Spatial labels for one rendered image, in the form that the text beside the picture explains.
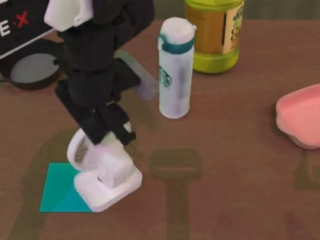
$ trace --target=teal paper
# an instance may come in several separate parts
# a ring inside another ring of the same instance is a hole
[[[91,213],[74,187],[79,172],[69,163],[50,163],[46,175],[41,213]]]

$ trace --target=brown tabletop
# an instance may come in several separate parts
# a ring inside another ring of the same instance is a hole
[[[160,26],[123,48],[155,77]],[[77,125],[54,87],[2,85],[0,240],[320,239],[320,151],[280,134],[273,108],[281,96],[319,83],[319,36],[318,21],[245,21],[237,65],[219,75],[194,73],[190,112],[181,120],[162,117],[157,99],[126,92],[121,104],[137,132],[127,150],[143,185],[97,214],[39,213],[48,163],[67,162]],[[154,179],[161,159],[176,177],[181,158],[201,166],[198,179]]]

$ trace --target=pink plate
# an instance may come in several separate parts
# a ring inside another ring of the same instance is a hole
[[[320,84],[294,91],[276,103],[278,128],[304,149],[320,148]]]

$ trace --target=brown label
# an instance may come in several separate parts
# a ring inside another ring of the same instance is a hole
[[[207,11],[185,5],[186,18],[197,29],[194,49],[203,54],[227,54],[239,44],[244,3],[226,12]]]

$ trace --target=yellow bottle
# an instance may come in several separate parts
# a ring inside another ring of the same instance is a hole
[[[197,27],[194,70],[223,73],[236,64],[243,10],[244,0],[185,0],[185,17]]]

